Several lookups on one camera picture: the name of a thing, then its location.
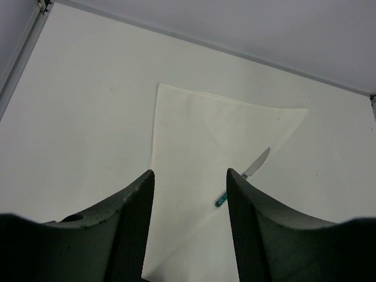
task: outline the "white wall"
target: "white wall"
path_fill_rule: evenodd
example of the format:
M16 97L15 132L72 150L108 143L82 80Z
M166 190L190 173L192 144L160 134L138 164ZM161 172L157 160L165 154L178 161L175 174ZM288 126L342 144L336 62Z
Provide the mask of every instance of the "white wall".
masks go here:
M36 0L0 1L0 91L38 11Z
M374 0L71 0L367 93Z

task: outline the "white cloth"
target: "white cloth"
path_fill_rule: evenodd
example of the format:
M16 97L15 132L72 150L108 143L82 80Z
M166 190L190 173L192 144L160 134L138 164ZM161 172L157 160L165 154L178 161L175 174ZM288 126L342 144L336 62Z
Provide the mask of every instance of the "white cloth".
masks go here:
M268 147L270 159L307 112L159 86L150 163L156 187L143 277L238 280L227 204L214 207L225 192L226 171L243 173Z

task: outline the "white backdrop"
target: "white backdrop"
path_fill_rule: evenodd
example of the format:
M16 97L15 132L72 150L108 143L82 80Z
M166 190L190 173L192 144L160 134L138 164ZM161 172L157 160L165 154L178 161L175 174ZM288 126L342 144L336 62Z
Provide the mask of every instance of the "white backdrop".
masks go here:
M326 220L376 216L367 97L59 4L0 122L0 212L61 220L137 178L160 82L308 109L253 184Z

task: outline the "knife handle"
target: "knife handle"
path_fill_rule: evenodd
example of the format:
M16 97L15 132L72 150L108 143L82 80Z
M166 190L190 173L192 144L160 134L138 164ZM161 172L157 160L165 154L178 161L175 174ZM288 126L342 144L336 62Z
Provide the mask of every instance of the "knife handle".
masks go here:
M225 192L218 201L215 202L215 207L220 207L227 200L227 193Z
M242 178L247 179L248 175L243 174ZM215 207L220 207L225 201L227 200L227 193L224 192L224 194L215 202Z

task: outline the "knife blade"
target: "knife blade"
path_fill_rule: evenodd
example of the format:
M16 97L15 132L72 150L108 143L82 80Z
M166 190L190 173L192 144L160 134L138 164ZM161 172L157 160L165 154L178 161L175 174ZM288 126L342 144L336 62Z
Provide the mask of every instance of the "knife blade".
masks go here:
M270 152L270 147L264 151L264 153L261 154L257 158L257 160L254 161L253 164L244 172L241 176L244 179L247 179L249 176L252 176L259 168L263 165L266 158L268 157ZM220 207L225 201L227 200L227 193L224 192L224 194L215 202L215 207Z

